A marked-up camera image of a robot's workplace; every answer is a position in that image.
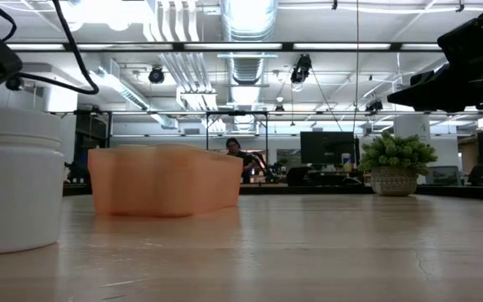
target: silver air duct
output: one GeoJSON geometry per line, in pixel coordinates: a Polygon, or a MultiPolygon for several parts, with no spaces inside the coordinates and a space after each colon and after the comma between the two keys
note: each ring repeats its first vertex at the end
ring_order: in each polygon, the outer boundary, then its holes
{"type": "MultiPolygon", "coordinates": [[[[221,0],[221,20],[224,40],[228,42],[265,42],[272,38],[277,17],[278,0],[221,0]]],[[[234,102],[256,104],[260,88],[250,87],[261,82],[266,61],[262,58],[235,58],[229,61],[234,102]]],[[[244,117],[235,118],[236,127],[248,130],[244,117]]]]}

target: woven plant pot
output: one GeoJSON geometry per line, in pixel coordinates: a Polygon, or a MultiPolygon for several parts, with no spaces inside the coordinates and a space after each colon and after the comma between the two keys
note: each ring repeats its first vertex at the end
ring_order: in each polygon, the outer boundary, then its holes
{"type": "Polygon", "coordinates": [[[410,169],[378,167],[371,172],[374,192],[383,196],[407,196],[417,189],[417,174],[410,169]]]}

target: table surface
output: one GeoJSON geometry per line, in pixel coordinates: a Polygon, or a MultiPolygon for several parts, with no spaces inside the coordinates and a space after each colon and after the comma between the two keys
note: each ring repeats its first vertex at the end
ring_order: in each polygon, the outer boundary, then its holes
{"type": "Polygon", "coordinates": [[[483,200],[242,196],[179,219],[95,216],[0,255],[0,301],[482,301],[483,200]]]}

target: fluorescent light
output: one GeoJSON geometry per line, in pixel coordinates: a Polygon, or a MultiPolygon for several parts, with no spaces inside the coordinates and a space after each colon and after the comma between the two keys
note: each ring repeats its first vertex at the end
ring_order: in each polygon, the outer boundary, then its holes
{"type": "Polygon", "coordinates": [[[78,44],[79,50],[172,50],[172,44],[147,43],[147,44],[78,44]]]}
{"type": "Polygon", "coordinates": [[[439,45],[435,43],[427,44],[403,44],[403,50],[441,50],[439,45]]]}
{"type": "Polygon", "coordinates": [[[148,112],[112,112],[112,115],[145,115],[148,112]]]}
{"type": "Polygon", "coordinates": [[[269,112],[270,115],[312,115],[316,114],[317,112],[290,112],[290,111],[283,111],[283,112],[269,112]]]}
{"type": "Polygon", "coordinates": [[[283,47],[280,43],[201,43],[201,44],[186,44],[184,46],[187,50],[204,50],[204,49],[228,49],[228,50],[245,50],[245,49],[281,49],[283,47]]]}
{"type": "Polygon", "coordinates": [[[156,112],[158,114],[169,114],[169,115],[205,115],[206,112],[191,112],[191,111],[179,111],[179,112],[156,112]]]}
{"type": "Polygon", "coordinates": [[[117,134],[112,135],[112,138],[144,138],[143,134],[117,134]]]}
{"type": "Polygon", "coordinates": [[[278,55],[270,54],[218,54],[219,59],[277,59],[278,55]]]}
{"type": "MultiPolygon", "coordinates": [[[[361,43],[359,49],[374,50],[374,49],[389,49],[389,43],[361,43]]],[[[293,45],[296,50],[354,50],[357,49],[356,43],[296,43],[293,45]]]]}
{"type": "Polygon", "coordinates": [[[65,50],[63,44],[7,44],[12,50],[65,50]]]}

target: person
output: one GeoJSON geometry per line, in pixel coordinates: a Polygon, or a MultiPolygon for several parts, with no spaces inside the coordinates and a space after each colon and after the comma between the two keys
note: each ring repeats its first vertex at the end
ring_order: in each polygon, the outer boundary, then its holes
{"type": "Polygon", "coordinates": [[[242,146],[235,138],[229,138],[226,140],[226,148],[228,149],[228,155],[243,159],[243,171],[241,172],[241,177],[243,178],[244,184],[251,183],[251,171],[257,166],[255,159],[252,155],[241,151],[242,146]]]}

